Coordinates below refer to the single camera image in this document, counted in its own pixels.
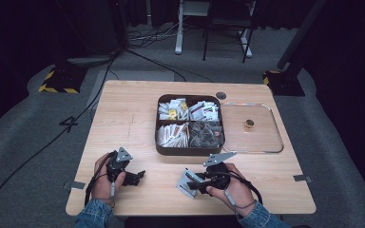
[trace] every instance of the gray carpet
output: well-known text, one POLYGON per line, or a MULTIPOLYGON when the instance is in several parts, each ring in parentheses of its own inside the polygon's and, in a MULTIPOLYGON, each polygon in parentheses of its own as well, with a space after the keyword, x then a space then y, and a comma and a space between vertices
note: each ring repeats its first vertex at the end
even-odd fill
MULTIPOLYGON (((257 30, 251 46, 253 57, 244 64, 240 60, 242 51, 230 47, 209 47, 203 61, 202 31, 198 29, 185 31, 182 55, 174 54, 175 36, 132 50, 171 65, 189 82, 210 79, 215 83, 262 84, 262 72, 277 69, 276 63, 295 34, 295 29, 257 30)), ((42 69, 29 81, 29 96, 0 119, 0 184, 64 129, 59 122, 77 117, 85 109, 98 77, 106 69, 91 68, 80 94, 38 92, 50 68, 42 69)), ((120 54, 111 70, 169 72, 127 52, 120 54)), ((309 186, 317 211, 282 218, 292 226, 365 227, 365 183, 316 99, 312 78, 306 71, 298 78, 305 97, 276 96, 275 100, 303 173, 313 180, 309 186)), ((183 81, 178 74, 174 79, 183 81)), ((65 212, 68 191, 62 186, 74 179, 93 117, 94 110, 81 115, 70 133, 44 149, 2 188, 0 227, 73 226, 75 218, 65 212)))
POLYGON ((100 100, 100 96, 102 94, 101 85, 105 76, 105 82, 108 80, 174 82, 174 73, 172 71, 111 70, 106 75, 106 70, 101 70, 86 103, 86 107, 89 109, 96 109, 97 107, 97 105, 89 104, 93 101, 93 99, 94 104, 100 100))

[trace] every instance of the transparent lid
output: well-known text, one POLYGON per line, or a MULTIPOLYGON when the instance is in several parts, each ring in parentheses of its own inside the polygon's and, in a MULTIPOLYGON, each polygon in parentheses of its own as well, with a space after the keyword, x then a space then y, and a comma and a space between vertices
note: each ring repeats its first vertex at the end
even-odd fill
POLYGON ((283 150, 274 114, 269 106, 254 103, 221 104, 227 152, 271 152, 283 150))

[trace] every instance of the person's left hand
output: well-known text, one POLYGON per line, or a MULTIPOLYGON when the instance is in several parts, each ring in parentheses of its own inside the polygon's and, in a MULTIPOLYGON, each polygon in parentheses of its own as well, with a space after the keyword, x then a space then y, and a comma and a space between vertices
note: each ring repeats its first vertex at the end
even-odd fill
MULTIPOLYGON (((94 172, 99 169, 100 164, 107 157, 107 154, 104 154, 99 160, 97 160, 94 164, 94 172)), ((113 198, 111 197, 111 182, 108 180, 106 175, 106 165, 108 164, 110 158, 107 158, 102 169, 97 175, 97 180, 94 183, 94 187, 91 190, 91 197, 93 199, 102 200, 109 206, 113 205, 113 198)), ((118 192, 121 185, 123 185, 125 179, 125 172, 122 172, 118 175, 117 180, 115 180, 115 193, 118 192)))

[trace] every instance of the small round object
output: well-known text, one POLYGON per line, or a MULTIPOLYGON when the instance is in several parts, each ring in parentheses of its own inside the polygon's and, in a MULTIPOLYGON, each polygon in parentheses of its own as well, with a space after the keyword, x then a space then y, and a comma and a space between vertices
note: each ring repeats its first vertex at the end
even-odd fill
POLYGON ((216 93, 216 97, 217 97, 219 100, 224 100, 224 99, 226 99, 227 95, 226 95, 224 92, 217 92, 217 93, 216 93))
POLYGON ((254 122, 253 122, 252 120, 247 120, 247 121, 245 121, 245 125, 246 125, 247 127, 253 127, 254 122))

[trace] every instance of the black stand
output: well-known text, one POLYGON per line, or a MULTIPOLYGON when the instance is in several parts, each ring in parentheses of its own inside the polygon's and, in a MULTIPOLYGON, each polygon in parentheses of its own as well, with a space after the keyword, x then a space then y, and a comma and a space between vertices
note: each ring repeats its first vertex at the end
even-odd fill
POLYGON ((24 2, 24 7, 27 9, 25 11, 29 12, 29 18, 33 21, 35 30, 55 64, 39 91, 79 93, 87 68, 73 66, 67 61, 48 12, 50 6, 45 1, 28 0, 24 2))
POLYGON ((274 96, 305 96, 298 78, 287 77, 284 71, 265 71, 262 78, 274 96))

